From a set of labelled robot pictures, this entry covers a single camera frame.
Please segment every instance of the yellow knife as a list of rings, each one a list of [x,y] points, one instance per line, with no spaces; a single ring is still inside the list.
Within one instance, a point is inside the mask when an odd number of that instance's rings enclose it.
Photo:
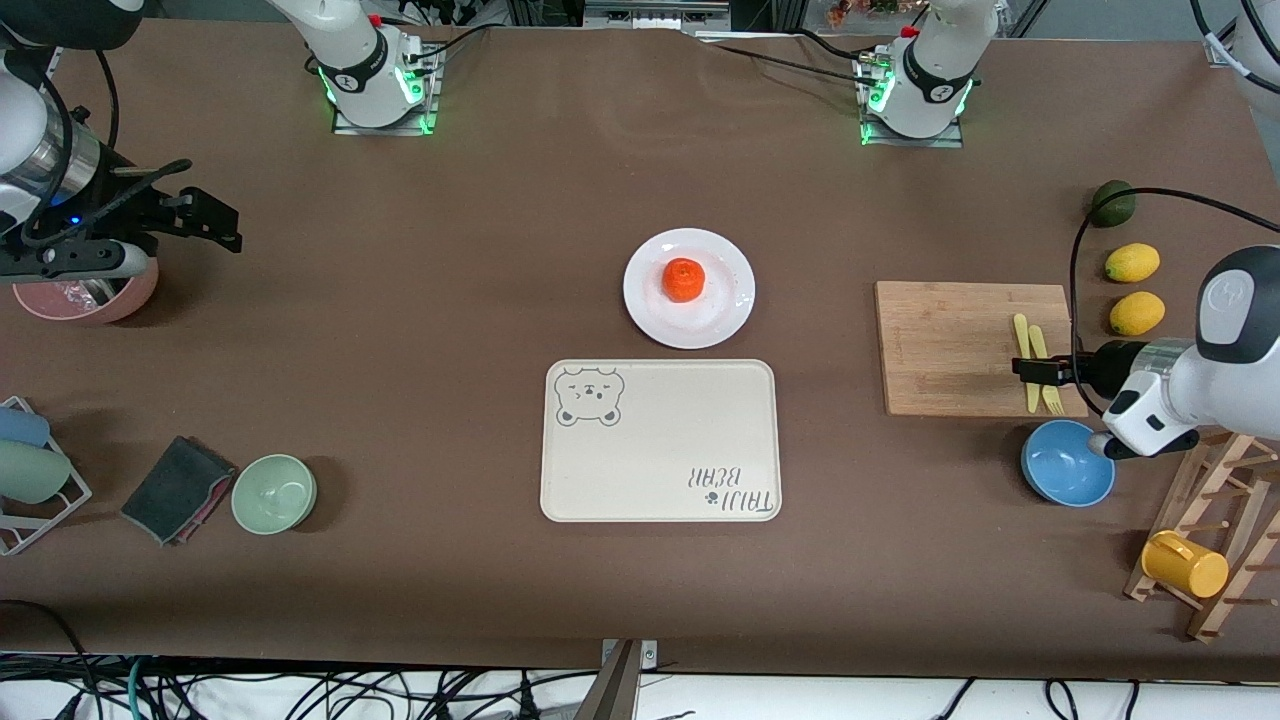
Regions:
[[[1018,336],[1018,354],[1024,360],[1032,359],[1030,337],[1027,333],[1027,315],[1014,315],[1014,333]],[[1027,386],[1027,411],[1034,414],[1039,407],[1039,386]]]

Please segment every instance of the bear illustration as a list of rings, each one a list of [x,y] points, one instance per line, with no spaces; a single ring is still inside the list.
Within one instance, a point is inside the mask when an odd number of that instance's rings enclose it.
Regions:
[[[622,419],[618,410],[618,397],[622,395],[622,375],[613,370],[599,368],[581,370],[562,370],[556,378],[556,396],[559,409],[556,421],[566,428],[579,420],[599,420],[602,425],[613,427]]]

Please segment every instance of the yellow cup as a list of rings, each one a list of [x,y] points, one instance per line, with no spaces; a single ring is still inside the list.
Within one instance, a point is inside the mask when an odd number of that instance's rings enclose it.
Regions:
[[[1174,530],[1160,530],[1142,548],[1142,571],[1196,597],[1212,597],[1226,585],[1226,559]]]

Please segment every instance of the lemon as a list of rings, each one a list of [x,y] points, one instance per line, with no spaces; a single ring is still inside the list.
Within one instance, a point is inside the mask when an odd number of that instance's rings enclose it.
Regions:
[[[1142,282],[1156,273],[1160,252],[1143,242],[1125,245],[1107,258],[1107,277],[1119,283]]]
[[[1165,301],[1146,291],[1126,295],[1111,309],[1111,329],[1123,336],[1151,332],[1164,319]]]

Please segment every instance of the blue bowl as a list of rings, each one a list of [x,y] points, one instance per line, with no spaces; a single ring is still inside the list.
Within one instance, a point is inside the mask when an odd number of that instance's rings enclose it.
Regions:
[[[1027,438],[1023,475],[1044,500],[1088,507],[1111,492],[1116,462],[1089,450],[1091,434],[1075,420],[1050,420]]]

